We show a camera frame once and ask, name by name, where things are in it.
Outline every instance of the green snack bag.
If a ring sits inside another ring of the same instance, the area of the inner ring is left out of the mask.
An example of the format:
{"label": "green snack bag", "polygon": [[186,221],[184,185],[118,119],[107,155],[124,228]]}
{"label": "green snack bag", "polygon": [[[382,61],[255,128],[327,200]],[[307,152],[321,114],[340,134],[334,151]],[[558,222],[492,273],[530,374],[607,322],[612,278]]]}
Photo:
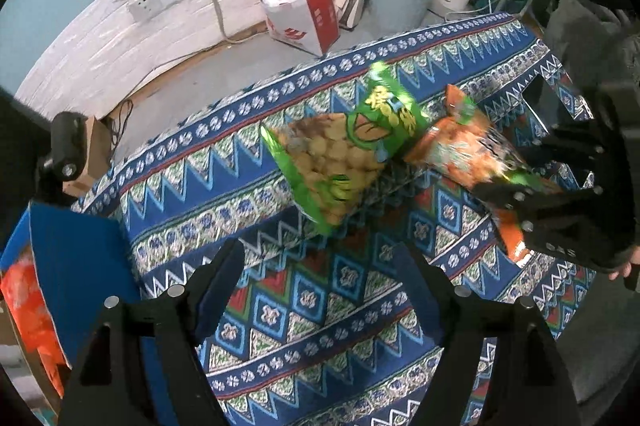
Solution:
{"label": "green snack bag", "polygon": [[352,113],[260,129],[297,206],[323,235],[340,225],[386,162],[427,126],[418,103],[388,66],[373,64],[367,79],[367,96]]}

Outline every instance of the tablecloth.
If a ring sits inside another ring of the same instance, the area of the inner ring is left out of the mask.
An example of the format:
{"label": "tablecloth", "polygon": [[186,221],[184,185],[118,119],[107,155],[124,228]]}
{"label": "tablecloth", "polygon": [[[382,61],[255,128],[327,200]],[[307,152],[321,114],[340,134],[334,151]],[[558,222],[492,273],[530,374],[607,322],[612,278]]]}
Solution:
{"label": "tablecloth", "polygon": [[[517,267],[466,191],[400,162],[335,236],[313,235],[259,126],[353,109],[377,60],[394,64],[428,119],[444,114],[443,90],[454,83],[518,145],[542,135],[521,96],[537,74],[572,116],[587,114],[548,48],[510,15],[495,13],[330,54],[260,81],[149,140],[76,204],[121,220],[148,297],[186,282],[224,238],[244,243],[244,273],[215,335],[198,348],[230,424],[406,422],[440,352],[394,278],[390,249],[398,241],[420,247],[454,283],[484,298],[532,295],[555,336],[593,280],[591,271],[538,253]],[[546,173],[578,188],[564,165]],[[488,339],[464,422],[479,414],[494,350]]]}

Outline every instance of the orange plastic bag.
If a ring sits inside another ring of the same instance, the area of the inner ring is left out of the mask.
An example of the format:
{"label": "orange plastic bag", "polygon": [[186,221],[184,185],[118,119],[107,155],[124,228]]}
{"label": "orange plastic bag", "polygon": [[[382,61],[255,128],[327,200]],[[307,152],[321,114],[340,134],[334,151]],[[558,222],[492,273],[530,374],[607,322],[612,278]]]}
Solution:
{"label": "orange plastic bag", "polygon": [[[416,166],[429,166],[468,190],[481,182],[505,181],[536,191],[556,193],[557,184],[535,175],[513,145],[475,103],[454,85],[446,89],[449,116],[443,117],[404,156]],[[513,262],[527,253],[516,214],[490,208],[500,237]]]}
{"label": "orange plastic bag", "polygon": [[66,360],[38,285],[31,251],[21,253],[2,275],[0,291],[25,348],[29,352],[37,350],[51,384],[62,397],[64,389],[58,365],[66,365]]}

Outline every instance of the floor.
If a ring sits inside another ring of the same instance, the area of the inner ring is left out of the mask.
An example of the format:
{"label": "floor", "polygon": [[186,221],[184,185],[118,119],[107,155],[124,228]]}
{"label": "floor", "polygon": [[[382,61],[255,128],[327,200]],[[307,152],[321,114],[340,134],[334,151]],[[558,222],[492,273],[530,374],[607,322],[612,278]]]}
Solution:
{"label": "floor", "polygon": [[[429,12],[423,26],[442,21]],[[341,30],[340,38],[331,51],[348,50],[383,36],[386,33],[365,11],[353,31]],[[230,45],[182,70],[150,96],[137,100],[116,148],[114,161],[122,161],[148,139],[171,129],[206,105],[280,71],[313,60],[313,55],[276,42],[267,34],[259,34],[244,44]]]}

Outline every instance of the red and white paper bag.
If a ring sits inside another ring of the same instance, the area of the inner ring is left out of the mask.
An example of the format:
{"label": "red and white paper bag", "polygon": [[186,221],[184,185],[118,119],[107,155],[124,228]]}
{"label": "red and white paper bag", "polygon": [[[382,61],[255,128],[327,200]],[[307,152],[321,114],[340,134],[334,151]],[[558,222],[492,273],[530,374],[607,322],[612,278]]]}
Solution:
{"label": "red and white paper bag", "polygon": [[272,38],[322,56],[338,40],[333,0],[296,0],[279,6],[260,2]]}

